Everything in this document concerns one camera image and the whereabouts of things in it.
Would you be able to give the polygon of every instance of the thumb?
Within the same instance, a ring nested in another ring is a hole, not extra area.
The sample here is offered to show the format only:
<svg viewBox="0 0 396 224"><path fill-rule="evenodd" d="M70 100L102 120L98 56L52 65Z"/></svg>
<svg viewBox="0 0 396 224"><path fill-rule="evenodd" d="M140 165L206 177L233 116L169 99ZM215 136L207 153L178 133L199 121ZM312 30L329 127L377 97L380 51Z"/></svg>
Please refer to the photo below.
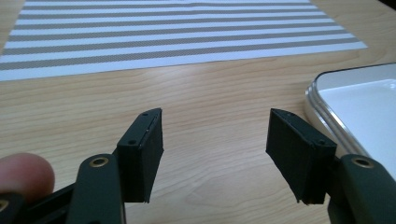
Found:
<svg viewBox="0 0 396 224"><path fill-rule="evenodd" d="M0 194L19 193L31 203L51 194L54 181L52 167L37 155L19 153L0 159Z"/></svg>

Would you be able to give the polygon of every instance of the white container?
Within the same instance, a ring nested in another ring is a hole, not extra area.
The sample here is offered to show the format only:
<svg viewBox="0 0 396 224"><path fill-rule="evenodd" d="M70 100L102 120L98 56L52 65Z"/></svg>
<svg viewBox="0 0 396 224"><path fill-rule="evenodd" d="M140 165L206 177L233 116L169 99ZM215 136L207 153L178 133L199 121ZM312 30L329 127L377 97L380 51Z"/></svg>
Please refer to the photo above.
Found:
<svg viewBox="0 0 396 224"><path fill-rule="evenodd" d="M305 96L308 119L338 157L373 158L396 180L396 63L322 73Z"/></svg>

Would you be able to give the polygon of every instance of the striped paper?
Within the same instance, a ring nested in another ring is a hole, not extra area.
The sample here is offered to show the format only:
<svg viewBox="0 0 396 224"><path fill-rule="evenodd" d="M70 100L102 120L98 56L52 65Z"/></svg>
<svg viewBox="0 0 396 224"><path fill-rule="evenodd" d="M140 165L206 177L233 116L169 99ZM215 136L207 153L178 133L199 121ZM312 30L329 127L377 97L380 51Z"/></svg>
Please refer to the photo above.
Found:
<svg viewBox="0 0 396 224"><path fill-rule="evenodd" d="M0 80L365 47L307 0L26 0Z"/></svg>

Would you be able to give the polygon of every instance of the black robotic claw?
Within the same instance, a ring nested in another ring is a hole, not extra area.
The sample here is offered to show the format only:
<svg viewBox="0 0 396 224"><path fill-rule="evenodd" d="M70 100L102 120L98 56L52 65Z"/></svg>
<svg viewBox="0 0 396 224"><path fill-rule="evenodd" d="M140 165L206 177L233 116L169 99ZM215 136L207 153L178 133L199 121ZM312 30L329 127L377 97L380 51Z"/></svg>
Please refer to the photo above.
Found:
<svg viewBox="0 0 396 224"><path fill-rule="evenodd" d="M113 154L85 160L75 184L34 204L25 204L19 194L0 195L0 223L125 223L124 203L149 202L162 154L157 108L136 118Z"/></svg>
<svg viewBox="0 0 396 224"><path fill-rule="evenodd" d="M336 144L303 119L271 109L266 152L306 204L324 203L332 223L396 223L396 182L377 161L335 157Z"/></svg>

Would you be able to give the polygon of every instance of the wood grain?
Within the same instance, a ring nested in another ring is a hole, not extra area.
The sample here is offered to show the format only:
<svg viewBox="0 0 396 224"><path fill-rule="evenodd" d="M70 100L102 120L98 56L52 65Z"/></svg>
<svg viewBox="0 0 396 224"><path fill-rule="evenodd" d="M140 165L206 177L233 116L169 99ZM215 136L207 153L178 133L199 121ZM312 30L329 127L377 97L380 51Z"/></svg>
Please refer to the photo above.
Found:
<svg viewBox="0 0 396 224"><path fill-rule="evenodd" d="M164 149L149 204L129 223L328 223L327 205L297 204L265 154L271 107L304 116L319 73L396 61L396 12L375 0L313 1L368 49L0 82L0 157L49 160L56 189L110 153L135 117L163 109ZM21 0L0 1L0 46Z"/></svg>

